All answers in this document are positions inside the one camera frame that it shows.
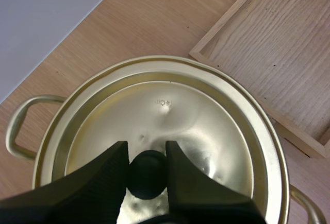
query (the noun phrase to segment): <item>gold pot lid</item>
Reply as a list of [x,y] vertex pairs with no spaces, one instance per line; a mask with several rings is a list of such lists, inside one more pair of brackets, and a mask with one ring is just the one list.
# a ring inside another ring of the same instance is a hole
[[[253,198],[268,224],[286,222],[286,164],[266,114],[226,74],[180,57],[128,60],[81,85],[46,132],[34,187],[77,170],[116,141],[128,141],[132,161],[144,150],[165,153],[168,140],[209,177]],[[152,200],[127,191],[118,223],[167,211],[166,190]]]

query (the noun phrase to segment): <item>gold pot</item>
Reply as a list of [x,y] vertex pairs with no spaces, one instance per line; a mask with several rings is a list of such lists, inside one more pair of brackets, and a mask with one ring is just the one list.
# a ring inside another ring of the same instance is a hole
[[[28,108],[63,103],[38,154],[15,143]],[[36,160],[33,188],[82,167],[116,141],[128,141],[129,159],[147,149],[164,152],[178,141],[205,174],[250,196],[268,224],[286,223],[289,193],[309,223],[325,223],[319,208],[291,186],[284,153],[258,102],[226,74],[171,56],[116,64],[93,76],[69,98],[41,95],[22,103],[6,134],[14,156]],[[140,200],[127,192],[118,222],[134,223],[168,211],[167,194]]]

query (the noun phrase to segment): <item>wooden tray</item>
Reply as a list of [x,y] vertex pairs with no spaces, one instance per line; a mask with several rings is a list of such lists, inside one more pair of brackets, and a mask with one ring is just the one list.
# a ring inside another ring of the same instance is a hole
[[330,0],[237,0],[190,52],[246,87],[310,157],[330,157]]

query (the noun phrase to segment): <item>wooden surface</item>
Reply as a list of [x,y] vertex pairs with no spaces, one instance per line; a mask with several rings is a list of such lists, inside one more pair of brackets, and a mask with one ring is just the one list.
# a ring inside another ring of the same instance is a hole
[[[68,96],[88,77],[131,57],[187,56],[235,1],[104,0],[0,106],[0,198],[31,186],[33,162],[14,158],[4,145],[8,120],[19,103],[37,94]],[[37,150],[56,110],[56,105],[32,107],[19,143]],[[282,143],[291,182],[330,218],[330,160],[310,159]],[[307,223],[305,211],[295,203],[289,223]]]
[[293,121],[297,146],[307,137],[309,151],[326,155],[315,140],[330,138],[330,0],[238,0],[233,7],[192,54]]

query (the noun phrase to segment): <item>wooden table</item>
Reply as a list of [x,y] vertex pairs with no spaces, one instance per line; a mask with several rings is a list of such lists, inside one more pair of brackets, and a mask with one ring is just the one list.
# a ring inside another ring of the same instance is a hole
[[[112,64],[136,56],[188,55],[189,50],[236,0],[103,0],[0,106],[0,198],[31,187],[33,161],[16,159],[4,144],[11,113],[38,94],[69,96],[82,82]],[[30,109],[18,143],[37,150],[57,110]],[[330,160],[310,159],[283,141],[290,178],[330,213]],[[290,223],[304,223],[296,204]]]

